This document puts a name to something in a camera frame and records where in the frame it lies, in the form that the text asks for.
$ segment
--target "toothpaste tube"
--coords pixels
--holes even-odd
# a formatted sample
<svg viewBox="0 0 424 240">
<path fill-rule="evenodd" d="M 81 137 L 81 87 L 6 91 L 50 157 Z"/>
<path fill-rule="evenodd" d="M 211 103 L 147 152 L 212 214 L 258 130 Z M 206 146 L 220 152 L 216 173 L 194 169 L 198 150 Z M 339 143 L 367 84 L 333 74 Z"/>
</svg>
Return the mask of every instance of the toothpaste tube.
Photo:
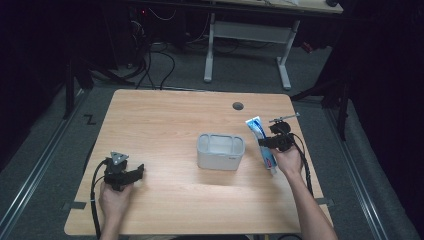
<svg viewBox="0 0 424 240">
<path fill-rule="evenodd" d="M 258 141 L 258 139 L 266 138 L 265 132 L 261 125 L 261 119 L 259 117 L 254 117 L 252 119 L 247 120 L 246 124 L 252 131 L 253 136 L 255 136 L 256 141 Z M 259 148 L 261 150 L 262 158 L 264 160 L 266 169 L 269 169 L 272 174 L 277 173 L 277 171 L 275 170 L 277 162 L 275 161 L 274 155 L 272 155 L 271 151 L 269 151 L 267 147 L 259 146 Z"/>
</svg>

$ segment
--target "white desk frame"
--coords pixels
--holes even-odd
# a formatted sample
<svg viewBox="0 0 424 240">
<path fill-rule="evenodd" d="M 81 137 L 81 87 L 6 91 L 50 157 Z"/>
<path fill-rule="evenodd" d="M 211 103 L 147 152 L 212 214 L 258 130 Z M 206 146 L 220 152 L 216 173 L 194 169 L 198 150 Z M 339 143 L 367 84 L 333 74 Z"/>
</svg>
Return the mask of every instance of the white desk frame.
<svg viewBox="0 0 424 240">
<path fill-rule="evenodd" d="M 296 37 L 300 21 L 294 21 L 291 28 L 253 25 L 235 22 L 215 21 L 215 14 L 211 15 L 209 30 L 209 47 L 206 56 L 205 82 L 212 81 L 213 72 L 213 41 L 215 37 L 252 40 L 260 42 L 272 42 L 285 44 L 282 57 L 277 57 L 277 65 L 280 70 L 281 81 L 285 90 L 291 89 L 290 79 L 287 74 L 286 61 L 289 56 L 293 40 Z"/>
</svg>

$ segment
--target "black cable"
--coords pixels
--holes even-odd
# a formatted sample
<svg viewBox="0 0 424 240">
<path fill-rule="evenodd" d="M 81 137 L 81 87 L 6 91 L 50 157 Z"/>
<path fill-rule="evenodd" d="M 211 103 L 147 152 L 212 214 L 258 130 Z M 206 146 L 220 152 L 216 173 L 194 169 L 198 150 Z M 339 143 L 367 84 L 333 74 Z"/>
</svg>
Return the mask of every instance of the black cable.
<svg viewBox="0 0 424 240">
<path fill-rule="evenodd" d="M 98 66 L 90 61 L 88 61 L 87 59 L 84 58 L 79 58 L 79 60 L 81 60 L 81 63 L 85 64 L 88 68 L 91 69 L 95 69 L 96 71 L 100 72 L 102 75 L 108 77 L 111 81 L 114 81 L 118 84 L 122 84 L 122 85 L 134 85 L 134 83 L 132 82 L 128 82 L 125 79 L 122 79 L 121 77 L 117 76 L 116 74 L 112 73 L 111 71 Z"/>
<path fill-rule="evenodd" d="M 171 57 L 170 55 L 166 54 L 166 53 L 162 53 L 162 52 L 152 52 L 152 53 L 157 53 L 157 54 L 162 54 L 165 55 L 167 57 L 169 57 L 172 60 L 172 69 L 171 71 L 169 71 L 169 73 L 163 78 L 162 82 L 160 83 L 160 88 L 159 90 L 163 90 L 163 84 L 165 83 L 165 80 L 171 75 L 171 73 L 174 71 L 175 69 L 175 60 L 173 57 Z"/>
<path fill-rule="evenodd" d="M 297 139 L 299 139 L 300 143 L 302 144 L 302 150 L 303 150 L 303 152 L 305 152 L 305 145 L 303 144 L 302 139 L 294 133 L 293 133 L 293 136 L 295 136 Z"/>
<path fill-rule="evenodd" d="M 251 45 L 251 44 L 245 44 L 245 43 L 243 43 L 243 41 L 239 42 L 239 44 L 242 47 L 253 48 L 253 49 L 262 49 L 262 48 L 267 47 L 268 45 L 275 45 L 275 43 L 267 42 L 267 43 L 262 43 L 262 45 L 260 45 L 260 46 L 254 46 L 254 45 Z"/>
<path fill-rule="evenodd" d="M 105 176 L 101 176 L 101 177 L 99 177 L 99 178 L 96 180 L 96 182 L 94 183 L 94 185 L 97 185 L 97 183 L 98 183 L 100 180 L 102 180 L 103 178 L 105 178 Z"/>
<path fill-rule="evenodd" d="M 143 80 L 144 80 L 144 78 L 146 76 L 148 76 L 149 79 L 150 79 L 149 71 L 150 71 L 150 66 L 152 65 L 152 54 L 151 54 L 150 49 L 151 49 L 151 47 L 147 50 L 147 52 L 149 54 L 149 66 L 147 67 L 146 72 L 144 73 L 144 75 L 140 78 L 140 81 L 138 81 L 137 86 L 135 87 L 135 89 L 138 89 L 140 87 L 141 83 L 143 82 Z M 152 84 L 152 89 L 154 90 L 155 89 L 155 86 L 154 86 L 154 84 L 153 84 L 153 82 L 152 82 L 151 79 L 150 79 L 150 83 Z"/>
<path fill-rule="evenodd" d="M 311 172 L 309 171 L 309 165 L 308 165 L 308 161 L 306 160 L 305 157 L 305 153 L 301 152 L 301 149 L 299 148 L 299 146 L 294 143 L 294 145 L 296 146 L 297 150 L 300 152 L 300 157 L 302 158 L 303 161 L 303 166 L 305 168 L 305 177 L 306 177 L 306 185 L 308 187 L 309 192 L 311 193 L 312 197 L 314 196 L 314 192 L 312 190 L 312 183 L 311 183 Z"/>
<path fill-rule="evenodd" d="M 202 37 L 204 36 L 204 34 L 206 32 L 206 29 L 208 28 L 208 25 L 209 25 L 208 23 L 209 23 L 210 18 L 211 18 L 211 14 L 208 13 L 208 16 L 207 16 L 206 22 L 205 22 L 205 26 L 203 27 L 203 31 L 200 33 L 200 35 L 197 38 L 195 38 L 194 40 L 191 40 L 191 41 L 187 42 L 186 43 L 187 46 L 190 43 L 195 43 L 195 42 L 198 42 L 198 41 L 203 41 L 204 39 L 209 39 L 209 37 L 204 37 L 203 39 L 202 39 Z"/>
<path fill-rule="evenodd" d="M 237 39 L 234 39 L 234 41 L 236 42 L 236 44 L 235 44 L 235 47 L 233 48 L 233 49 L 231 49 L 230 51 L 219 51 L 217 48 L 216 48 L 216 46 L 214 46 L 214 51 L 216 51 L 217 53 L 222 53 L 222 54 L 229 54 L 229 53 L 232 53 L 232 52 L 234 52 L 235 50 L 237 50 L 238 49 L 238 47 L 239 47 L 239 41 L 237 40 Z"/>
<path fill-rule="evenodd" d="M 142 61 L 142 62 L 140 63 L 140 65 L 137 67 L 137 69 L 136 69 L 134 72 L 129 73 L 129 74 L 127 74 L 127 75 L 125 75 L 125 76 L 122 76 L 122 77 L 120 77 L 120 78 L 122 78 L 122 79 L 124 79 L 124 80 L 128 80 L 128 79 L 130 79 L 130 78 L 133 78 L 133 77 L 135 77 L 135 76 L 139 75 L 139 74 L 140 74 L 140 73 L 142 73 L 144 70 L 145 70 L 145 63 L 144 63 L 144 61 Z M 98 80 L 101 80 L 101 81 L 111 81 L 111 82 L 112 82 L 112 79 L 107 78 L 107 77 L 99 76 L 98 74 L 96 74 L 96 73 L 94 73 L 94 72 L 90 72 L 90 74 L 91 74 L 91 76 L 92 76 L 92 77 L 94 77 L 94 78 L 96 78 L 96 79 L 98 79 Z"/>
<path fill-rule="evenodd" d="M 100 224 L 99 224 L 99 218 L 97 216 L 97 208 L 96 208 L 96 194 L 94 192 L 94 187 L 96 186 L 96 176 L 97 172 L 99 171 L 100 167 L 102 165 L 107 164 L 107 160 L 103 160 L 94 171 L 93 180 L 91 182 L 91 193 L 90 193 L 90 202 L 91 202 L 91 214 L 93 215 L 93 222 L 94 222 L 94 228 L 96 229 L 96 236 L 97 239 L 100 239 L 101 232 L 100 232 Z"/>
<path fill-rule="evenodd" d="M 196 42 L 186 43 L 186 47 L 191 48 L 191 49 L 194 49 L 194 50 L 203 50 L 203 49 L 206 49 L 206 48 L 208 48 L 209 45 L 207 43 L 206 44 L 202 44 L 202 42 L 205 41 L 205 40 L 207 40 L 207 38 L 202 39 L 202 40 L 199 40 L 199 41 L 196 41 Z M 193 47 L 191 45 L 201 45 L 202 47 Z"/>
</svg>

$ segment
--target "hand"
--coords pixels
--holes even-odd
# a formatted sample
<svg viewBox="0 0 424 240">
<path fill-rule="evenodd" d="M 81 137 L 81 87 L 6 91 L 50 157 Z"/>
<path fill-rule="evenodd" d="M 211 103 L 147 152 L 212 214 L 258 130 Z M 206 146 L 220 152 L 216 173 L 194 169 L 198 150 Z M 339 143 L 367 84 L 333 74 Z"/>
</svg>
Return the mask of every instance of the hand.
<svg viewBox="0 0 424 240">
<path fill-rule="evenodd" d="M 125 186 L 122 192 L 115 191 L 112 186 L 102 182 L 100 185 L 99 203 L 103 210 L 105 221 L 115 220 L 120 222 L 125 215 L 130 195 L 134 188 L 134 184 Z"/>
<path fill-rule="evenodd" d="M 270 149 L 277 161 L 278 168 L 284 175 L 300 174 L 303 167 L 300 153 L 295 146 L 292 146 L 285 152 L 280 152 L 278 149 Z"/>
</svg>

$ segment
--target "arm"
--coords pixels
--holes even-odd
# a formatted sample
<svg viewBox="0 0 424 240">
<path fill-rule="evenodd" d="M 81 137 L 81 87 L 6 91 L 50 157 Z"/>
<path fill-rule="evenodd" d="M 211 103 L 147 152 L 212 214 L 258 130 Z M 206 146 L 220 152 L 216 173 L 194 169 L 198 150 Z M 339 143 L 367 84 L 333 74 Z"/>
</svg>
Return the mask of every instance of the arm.
<svg viewBox="0 0 424 240">
<path fill-rule="evenodd" d="M 337 239 L 337 235 L 324 212 L 309 193 L 302 179 L 303 167 L 299 151 L 291 147 L 286 152 L 271 149 L 278 167 L 284 173 L 293 192 L 304 239 Z"/>
<path fill-rule="evenodd" d="M 127 211 L 133 187 L 134 185 L 130 184 L 122 192 L 118 192 L 113 190 L 111 185 L 102 182 L 99 198 L 104 214 L 101 240 L 118 239 L 121 222 Z"/>
</svg>

